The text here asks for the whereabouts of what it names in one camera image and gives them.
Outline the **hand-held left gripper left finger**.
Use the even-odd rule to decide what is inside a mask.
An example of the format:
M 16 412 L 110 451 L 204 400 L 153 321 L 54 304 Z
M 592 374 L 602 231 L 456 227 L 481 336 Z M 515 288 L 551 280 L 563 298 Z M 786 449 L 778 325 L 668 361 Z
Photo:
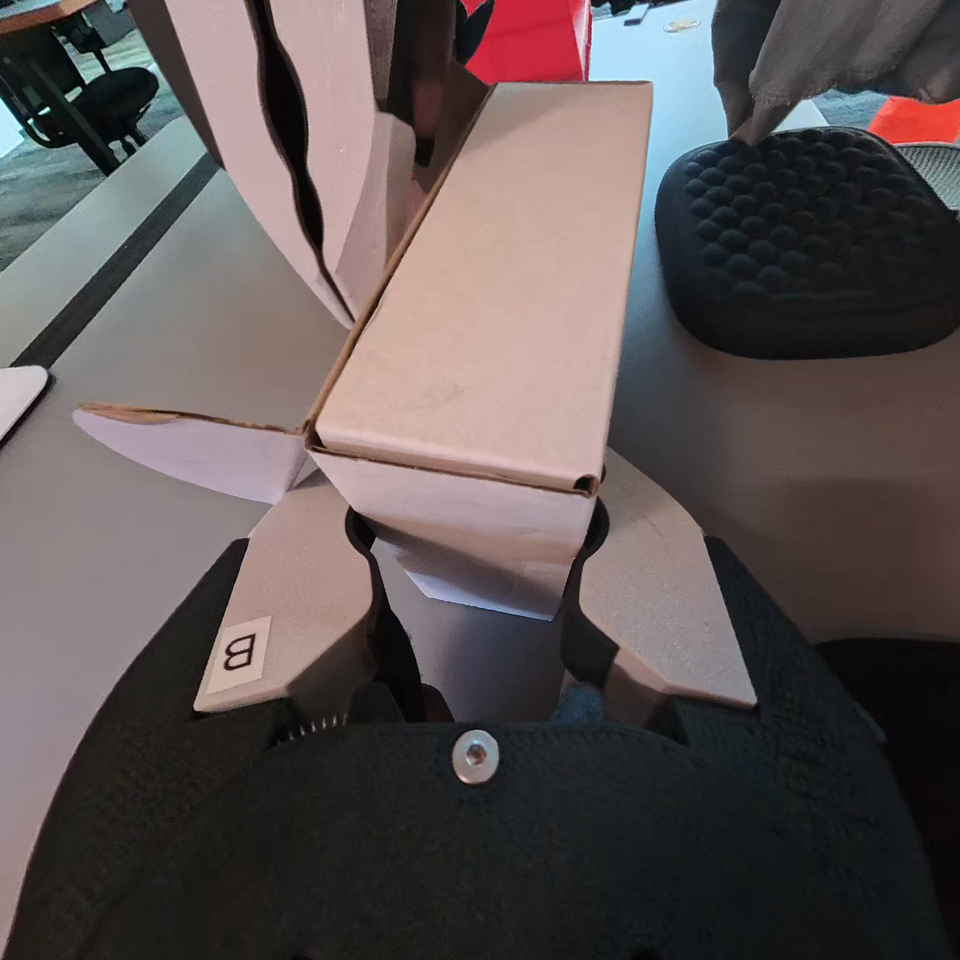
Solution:
M 288 699 L 302 714 L 344 714 L 376 661 L 375 586 L 349 538 L 349 505 L 315 472 L 254 527 L 194 700 L 221 714 Z

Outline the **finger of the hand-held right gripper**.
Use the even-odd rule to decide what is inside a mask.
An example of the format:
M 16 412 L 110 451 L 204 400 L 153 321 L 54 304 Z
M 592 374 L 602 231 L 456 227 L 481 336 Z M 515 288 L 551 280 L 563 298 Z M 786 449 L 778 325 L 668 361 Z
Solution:
M 169 1 L 166 7 L 223 168 L 274 246 L 333 318 L 350 328 L 354 317 L 323 276 L 268 123 L 258 33 L 247 3 Z
M 264 95 L 306 281 L 358 319 L 418 210 L 414 132 L 378 105 L 364 2 L 265 2 Z

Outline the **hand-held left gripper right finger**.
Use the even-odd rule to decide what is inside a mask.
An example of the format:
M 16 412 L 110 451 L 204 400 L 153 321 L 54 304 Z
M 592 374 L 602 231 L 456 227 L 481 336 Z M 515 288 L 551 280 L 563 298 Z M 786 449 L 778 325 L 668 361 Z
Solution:
M 612 449 L 560 613 L 564 669 L 609 722 L 646 727 L 672 699 L 758 704 L 701 527 Z

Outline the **white cardboard box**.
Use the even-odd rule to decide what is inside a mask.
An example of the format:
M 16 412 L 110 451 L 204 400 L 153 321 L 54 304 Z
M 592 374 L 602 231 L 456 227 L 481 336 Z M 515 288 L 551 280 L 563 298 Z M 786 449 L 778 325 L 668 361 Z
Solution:
M 310 457 L 424 595 L 552 619 L 604 468 L 653 99 L 495 85 L 297 430 L 104 403 L 74 423 L 271 505 Z

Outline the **red box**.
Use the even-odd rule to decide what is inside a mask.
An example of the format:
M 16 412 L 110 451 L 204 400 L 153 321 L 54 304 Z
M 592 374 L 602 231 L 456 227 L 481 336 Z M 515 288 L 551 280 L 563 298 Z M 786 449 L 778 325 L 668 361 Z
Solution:
M 591 36 L 589 1 L 496 1 L 466 68 L 489 85 L 585 82 Z

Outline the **person's right hand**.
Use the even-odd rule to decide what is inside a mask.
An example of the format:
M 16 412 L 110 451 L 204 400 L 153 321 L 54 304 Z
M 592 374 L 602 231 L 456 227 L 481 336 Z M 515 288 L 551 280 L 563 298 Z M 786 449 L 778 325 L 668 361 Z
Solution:
M 395 5 L 386 111 L 414 133 L 414 181 L 423 191 L 437 181 L 487 92 L 452 59 L 452 2 Z

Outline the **black office chair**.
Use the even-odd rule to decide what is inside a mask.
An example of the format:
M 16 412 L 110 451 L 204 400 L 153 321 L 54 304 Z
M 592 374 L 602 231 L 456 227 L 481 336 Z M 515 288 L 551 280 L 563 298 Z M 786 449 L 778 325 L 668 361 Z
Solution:
M 86 79 L 52 25 L 2 36 L 1 97 L 22 131 L 48 150 L 78 146 L 109 176 L 147 139 L 139 123 L 160 91 L 144 67 L 114 70 L 96 53 L 102 71 Z

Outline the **wooden desk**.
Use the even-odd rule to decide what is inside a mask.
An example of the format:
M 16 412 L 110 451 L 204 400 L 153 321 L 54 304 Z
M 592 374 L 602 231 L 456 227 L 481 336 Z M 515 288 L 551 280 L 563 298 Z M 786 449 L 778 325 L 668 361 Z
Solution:
M 97 1 L 2 1 L 1 37 L 46 27 L 78 16 Z

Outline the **dark cloth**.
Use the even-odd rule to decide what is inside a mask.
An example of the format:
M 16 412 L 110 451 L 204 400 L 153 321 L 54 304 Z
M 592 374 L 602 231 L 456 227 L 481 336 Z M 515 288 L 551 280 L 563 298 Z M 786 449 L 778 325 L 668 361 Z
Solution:
M 958 642 L 855 638 L 816 651 L 884 731 L 918 825 L 938 842 L 958 842 Z

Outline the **white flat pad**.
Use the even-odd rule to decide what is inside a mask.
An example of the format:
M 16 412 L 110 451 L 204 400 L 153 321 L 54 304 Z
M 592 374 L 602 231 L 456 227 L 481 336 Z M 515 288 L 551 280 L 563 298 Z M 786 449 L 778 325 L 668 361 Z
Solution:
M 1 369 L 1 444 L 18 429 L 52 383 L 43 366 L 8 366 Z

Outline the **orange object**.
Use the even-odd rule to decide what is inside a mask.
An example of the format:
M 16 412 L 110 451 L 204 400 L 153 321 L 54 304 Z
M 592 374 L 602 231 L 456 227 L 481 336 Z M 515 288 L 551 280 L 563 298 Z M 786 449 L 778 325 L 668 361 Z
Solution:
M 954 144 L 959 138 L 959 100 L 927 103 L 890 97 L 882 103 L 867 130 L 894 145 Z

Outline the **grey mesh chair back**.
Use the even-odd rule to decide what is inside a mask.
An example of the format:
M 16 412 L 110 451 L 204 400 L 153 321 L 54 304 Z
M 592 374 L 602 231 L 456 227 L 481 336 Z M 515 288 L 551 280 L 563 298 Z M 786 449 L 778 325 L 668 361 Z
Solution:
M 959 144 L 903 143 L 895 146 L 943 204 L 959 213 Z

